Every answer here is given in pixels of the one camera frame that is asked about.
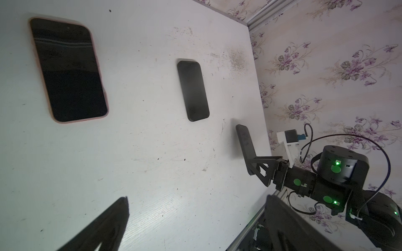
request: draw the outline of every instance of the robotic arm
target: robotic arm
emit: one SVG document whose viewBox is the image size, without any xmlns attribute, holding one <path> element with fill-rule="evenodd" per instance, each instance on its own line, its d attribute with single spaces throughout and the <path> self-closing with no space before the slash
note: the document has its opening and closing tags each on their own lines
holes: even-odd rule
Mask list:
<svg viewBox="0 0 402 251">
<path fill-rule="evenodd" d="M 332 215 L 343 212 L 346 207 L 346 221 L 360 228 L 376 247 L 402 250 L 400 207 L 382 193 L 363 190 L 369 170 L 365 155 L 327 145 L 322 153 L 311 159 L 311 167 L 315 171 L 313 173 L 293 165 L 295 150 L 292 147 L 298 144 L 296 142 L 300 136 L 303 139 L 303 135 L 297 135 L 296 130 L 286 131 L 284 136 L 278 134 L 279 141 L 285 143 L 290 153 L 292 163 L 282 156 L 257 157 L 247 127 L 238 124 L 236 130 L 248 173 L 256 175 L 265 186 L 269 186 L 272 181 L 276 190 L 288 187 L 299 196 L 310 197 L 327 206 Z M 318 160 L 318 168 L 315 170 L 312 165 Z M 315 213 L 292 208 L 300 213 Z"/>
</svg>

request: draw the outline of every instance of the white table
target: white table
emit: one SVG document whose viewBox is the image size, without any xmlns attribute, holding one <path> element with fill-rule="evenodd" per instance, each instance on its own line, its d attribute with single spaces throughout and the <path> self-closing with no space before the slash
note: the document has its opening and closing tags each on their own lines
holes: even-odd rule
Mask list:
<svg viewBox="0 0 402 251">
<path fill-rule="evenodd" d="M 247 27 L 191 0 L 16 0 L 1 12 L 0 250 L 56 250 L 121 196 L 120 250 L 225 250 L 274 191 L 247 174 L 235 130 L 270 155 Z M 105 118 L 52 120 L 33 16 L 89 28 Z M 208 119 L 187 119 L 180 58 L 201 65 Z"/>
</svg>

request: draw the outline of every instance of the green dot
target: green dot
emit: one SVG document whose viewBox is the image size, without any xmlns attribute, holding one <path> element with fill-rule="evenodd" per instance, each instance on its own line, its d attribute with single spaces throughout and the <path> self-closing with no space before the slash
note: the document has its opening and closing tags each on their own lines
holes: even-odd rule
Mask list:
<svg viewBox="0 0 402 251">
<path fill-rule="evenodd" d="M 329 196 L 324 196 L 323 199 L 324 199 L 324 201 L 327 202 L 327 203 L 332 203 L 332 198 L 329 197 Z"/>
<path fill-rule="evenodd" d="M 296 185 L 296 186 L 299 186 L 299 185 L 301 185 L 301 181 L 299 180 L 299 179 L 294 179 L 293 180 L 293 183 Z"/>
<path fill-rule="evenodd" d="M 333 165 L 331 167 L 331 171 L 334 172 L 334 173 L 340 173 L 340 167 L 337 166 L 337 165 Z"/>
</svg>

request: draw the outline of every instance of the phone screen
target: phone screen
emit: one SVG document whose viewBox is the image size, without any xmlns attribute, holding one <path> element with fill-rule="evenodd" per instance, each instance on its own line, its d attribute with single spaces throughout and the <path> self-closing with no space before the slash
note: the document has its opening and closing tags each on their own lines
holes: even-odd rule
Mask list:
<svg viewBox="0 0 402 251">
<path fill-rule="evenodd" d="M 87 28 L 30 21 L 53 117 L 59 122 L 102 117 L 108 108 Z"/>
<path fill-rule="evenodd" d="M 205 93 L 201 67 L 197 62 L 180 61 L 177 64 L 187 117 L 197 121 L 209 117 L 207 94 Z"/>
</svg>

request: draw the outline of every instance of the floral wallpaper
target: floral wallpaper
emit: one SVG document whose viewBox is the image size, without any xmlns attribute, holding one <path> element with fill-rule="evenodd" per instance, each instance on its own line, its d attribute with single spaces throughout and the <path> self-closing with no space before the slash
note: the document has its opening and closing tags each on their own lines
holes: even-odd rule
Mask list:
<svg viewBox="0 0 402 251">
<path fill-rule="evenodd" d="M 271 0 L 199 0 L 241 21 L 247 21 Z"/>
<path fill-rule="evenodd" d="M 304 123 L 312 125 L 314 138 L 336 133 L 370 138 L 391 160 L 391 177 L 381 192 L 402 206 L 400 0 L 299 0 L 284 13 L 250 34 L 272 155 L 286 156 L 276 132 L 303 133 Z M 316 141 L 306 161 L 296 159 L 295 164 L 310 170 L 311 158 L 329 144 L 369 158 L 365 189 L 376 190 L 382 183 L 385 157 L 358 137 Z M 290 201 L 300 210 L 314 211 L 310 198 L 291 196 Z M 345 221 L 344 212 L 331 216 L 319 204 L 315 215 L 301 216 L 343 250 L 374 248 Z"/>
</svg>

